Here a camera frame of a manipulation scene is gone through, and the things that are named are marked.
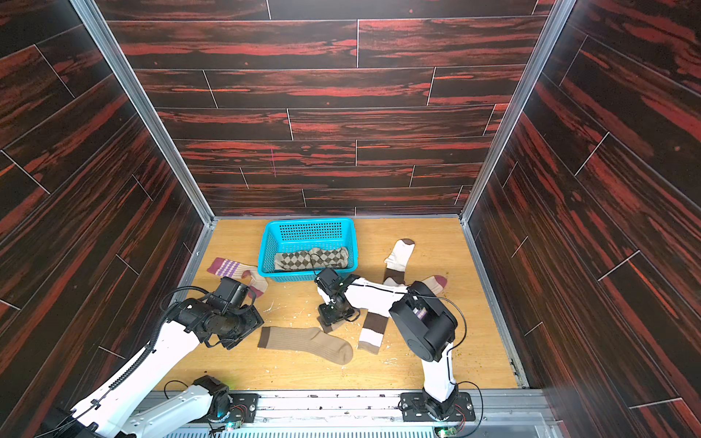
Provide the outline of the metal front rail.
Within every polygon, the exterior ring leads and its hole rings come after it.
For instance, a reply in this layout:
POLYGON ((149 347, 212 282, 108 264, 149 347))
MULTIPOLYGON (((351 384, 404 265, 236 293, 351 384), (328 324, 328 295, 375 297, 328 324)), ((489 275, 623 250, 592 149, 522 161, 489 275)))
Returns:
POLYGON ((173 437, 562 437, 540 390, 478 390, 464 383, 472 406, 438 423, 409 419, 400 390, 239 392, 252 400, 250 423, 177 427, 173 437))

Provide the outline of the purple striped sock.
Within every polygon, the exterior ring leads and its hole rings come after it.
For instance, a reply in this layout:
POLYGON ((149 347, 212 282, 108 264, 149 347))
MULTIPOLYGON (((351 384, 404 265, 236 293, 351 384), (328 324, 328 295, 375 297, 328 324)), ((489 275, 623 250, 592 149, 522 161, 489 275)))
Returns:
POLYGON ((447 278, 442 276, 432 276, 422 280, 422 283, 436 296, 440 297, 447 288, 447 278))
POLYGON ((207 272, 217 277, 228 277, 235 280, 248 279, 251 297, 261 297, 268 289, 268 281, 258 273, 256 266, 217 257, 207 272))

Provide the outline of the tan ribbed sock front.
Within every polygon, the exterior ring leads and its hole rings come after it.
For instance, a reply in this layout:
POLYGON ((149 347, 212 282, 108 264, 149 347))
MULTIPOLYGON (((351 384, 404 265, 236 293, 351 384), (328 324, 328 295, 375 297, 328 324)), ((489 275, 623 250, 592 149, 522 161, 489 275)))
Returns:
POLYGON ((353 348, 348 341, 320 328, 263 327, 257 346, 264 350, 307 352, 339 365, 346 365, 353 358, 353 348))

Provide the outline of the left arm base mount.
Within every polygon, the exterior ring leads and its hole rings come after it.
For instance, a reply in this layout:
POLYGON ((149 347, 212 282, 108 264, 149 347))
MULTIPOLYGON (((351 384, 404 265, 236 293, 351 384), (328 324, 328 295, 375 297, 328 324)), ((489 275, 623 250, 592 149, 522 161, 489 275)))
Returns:
POLYGON ((211 397, 204 413, 195 419, 199 423, 253 423, 257 414, 259 394, 255 392, 231 392, 218 379, 206 375, 193 382, 196 389, 204 389, 211 397))

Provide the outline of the argyle sock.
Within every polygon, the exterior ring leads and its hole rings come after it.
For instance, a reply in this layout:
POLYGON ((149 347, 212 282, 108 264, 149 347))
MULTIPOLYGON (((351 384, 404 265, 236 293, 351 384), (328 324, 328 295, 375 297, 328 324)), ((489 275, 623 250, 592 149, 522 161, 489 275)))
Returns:
POLYGON ((301 250, 274 255, 274 269, 276 272, 314 271, 316 264, 310 250, 301 250))
POLYGON ((312 248, 310 263, 314 269, 344 269, 350 264, 350 253, 346 247, 335 249, 312 248))

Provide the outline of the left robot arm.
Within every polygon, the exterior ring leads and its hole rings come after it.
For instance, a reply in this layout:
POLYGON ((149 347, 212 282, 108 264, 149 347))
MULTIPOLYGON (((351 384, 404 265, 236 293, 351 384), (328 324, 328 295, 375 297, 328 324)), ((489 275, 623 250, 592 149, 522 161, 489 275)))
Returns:
POLYGON ((164 437, 192 421, 215 433, 253 418, 253 405, 206 375, 153 408, 137 412, 157 383, 198 346, 232 350, 261 328, 258 293, 223 277, 199 299, 185 299, 162 312, 145 346, 92 394, 69 410, 55 409, 43 421, 41 437, 164 437))

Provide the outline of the purple striped sock left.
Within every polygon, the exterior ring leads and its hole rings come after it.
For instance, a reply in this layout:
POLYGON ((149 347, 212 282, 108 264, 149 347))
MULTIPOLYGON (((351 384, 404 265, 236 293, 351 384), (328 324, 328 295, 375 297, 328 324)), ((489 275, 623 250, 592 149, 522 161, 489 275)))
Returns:
POLYGON ((268 281, 258 273, 256 266, 217 257, 207 272, 217 277, 228 277, 235 280, 248 279, 251 297, 261 297, 268 289, 268 281))

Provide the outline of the turquoise plastic basket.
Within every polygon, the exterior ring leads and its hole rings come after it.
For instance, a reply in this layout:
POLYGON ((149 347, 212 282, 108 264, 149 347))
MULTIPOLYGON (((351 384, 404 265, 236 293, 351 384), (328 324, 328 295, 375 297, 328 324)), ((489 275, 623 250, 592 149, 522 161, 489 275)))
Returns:
POLYGON ((359 266, 359 250, 355 224, 352 219, 313 218, 273 221, 266 225, 258 255, 258 273, 277 283, 312 281, 328 264, 313 257, 309 269, 282 271, 275 268, 275 255, 345 248, 349 253, 347 268, 336 268, 340 275, 353 273, 359 266))

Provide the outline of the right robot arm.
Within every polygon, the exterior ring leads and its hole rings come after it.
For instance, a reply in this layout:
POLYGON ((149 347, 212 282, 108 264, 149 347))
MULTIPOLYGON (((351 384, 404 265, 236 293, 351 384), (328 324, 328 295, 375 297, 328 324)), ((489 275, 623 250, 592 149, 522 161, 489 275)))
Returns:
POLYGON ((457 319, 440 297, 420 281, 387 286, 356 275, 343 278, 331 268, 321 270, 315 283, 324 299, 319 315, 328 325, 349 321, 361 310, 392 319, 408 348, 422 360, 425 410, 439 421, 452 414, 459 394, 452 364, 457 319))

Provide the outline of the purple striped sock right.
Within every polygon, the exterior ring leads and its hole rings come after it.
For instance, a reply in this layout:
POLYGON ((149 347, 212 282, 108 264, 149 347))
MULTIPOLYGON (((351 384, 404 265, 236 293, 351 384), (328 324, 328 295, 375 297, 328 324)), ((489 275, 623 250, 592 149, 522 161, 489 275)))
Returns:
POLYGON ((432 276, 422 280, 422 283, 436 296, 440 297, 447 288, 447 278, 442 276, 432 276))

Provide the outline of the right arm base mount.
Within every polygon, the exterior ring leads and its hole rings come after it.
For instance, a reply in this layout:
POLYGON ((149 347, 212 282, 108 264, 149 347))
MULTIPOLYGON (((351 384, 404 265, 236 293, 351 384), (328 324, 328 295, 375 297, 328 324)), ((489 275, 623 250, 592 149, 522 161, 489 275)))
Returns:
POLYGON ((405 423, 474 422, 476 413, 470 395, 455 391, 438 401, 425 391, 400 394, 398 409, 405 423))

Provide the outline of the white brown striped sock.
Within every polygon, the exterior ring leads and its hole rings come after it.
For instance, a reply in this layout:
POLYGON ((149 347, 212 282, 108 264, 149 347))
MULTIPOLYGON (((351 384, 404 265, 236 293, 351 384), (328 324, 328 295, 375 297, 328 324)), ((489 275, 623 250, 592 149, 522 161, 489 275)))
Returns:
MULTIPOLYGON (((405 284, 405 270, 414 252, 414 246, 414 241, 409 238, 400 239, 395 243, 389 257, 384 261, 384 287, 399 287, 405 284)), ((367 304, 367 315, 361 328, 359 350, 375 355, 379 353, 390 318, 389 309, 394 304, 393 298, 391 293, 377 290, 363 298, 361 304, 367 304)))

